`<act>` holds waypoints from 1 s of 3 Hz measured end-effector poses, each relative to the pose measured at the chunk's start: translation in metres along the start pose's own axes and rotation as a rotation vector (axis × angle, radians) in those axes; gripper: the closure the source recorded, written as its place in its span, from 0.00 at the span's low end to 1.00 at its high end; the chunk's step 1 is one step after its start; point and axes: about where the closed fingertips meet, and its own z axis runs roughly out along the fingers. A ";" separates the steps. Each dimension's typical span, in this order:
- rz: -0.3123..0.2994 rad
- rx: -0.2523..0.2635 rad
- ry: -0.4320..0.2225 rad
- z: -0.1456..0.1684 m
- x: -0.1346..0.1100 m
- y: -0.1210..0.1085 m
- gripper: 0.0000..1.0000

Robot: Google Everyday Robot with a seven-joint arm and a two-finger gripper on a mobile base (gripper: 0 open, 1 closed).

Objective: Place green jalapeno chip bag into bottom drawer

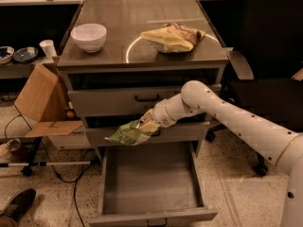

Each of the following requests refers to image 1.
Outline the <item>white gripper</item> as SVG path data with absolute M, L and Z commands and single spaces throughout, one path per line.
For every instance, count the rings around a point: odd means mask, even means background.
M 139 129 L 145 132 L 156 132 L 159 127 L 168 128 L 176 123 L 168 113 L 167 100 L 158 102 L 139 119 Z

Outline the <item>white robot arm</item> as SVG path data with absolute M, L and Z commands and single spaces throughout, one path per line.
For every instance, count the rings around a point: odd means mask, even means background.
M 191 80 L 181 93 L 158 102 L 140 119 L 139 129 L 157 131 L 179 119 L 207 113 L 289 176 L 280 227 L 303 226 L 303 135 L 247 112 L 219 98 L 205 84 Z

